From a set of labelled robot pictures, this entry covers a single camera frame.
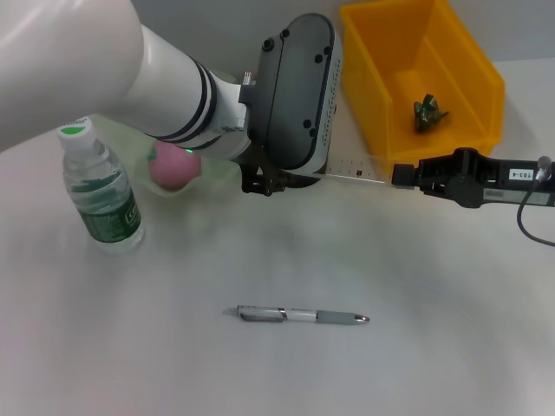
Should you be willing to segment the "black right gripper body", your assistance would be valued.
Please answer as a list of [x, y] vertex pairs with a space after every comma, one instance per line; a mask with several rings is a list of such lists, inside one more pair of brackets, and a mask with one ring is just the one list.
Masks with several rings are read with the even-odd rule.
[[456, 176], [446, 186], [458, 205], [479, 208], [484, 204], [525, 203], [554, 206], [554, 161], [492, 159], [474, 149], [458, 149]]

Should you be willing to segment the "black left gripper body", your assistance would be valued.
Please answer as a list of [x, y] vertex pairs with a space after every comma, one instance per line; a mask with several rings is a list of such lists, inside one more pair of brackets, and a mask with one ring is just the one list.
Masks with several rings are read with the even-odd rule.
[[287, 185], [287, 174], [269, 161], [260, 145], [249, 145], [240, 155], [240, 171], [244, 193], [272, 195]]

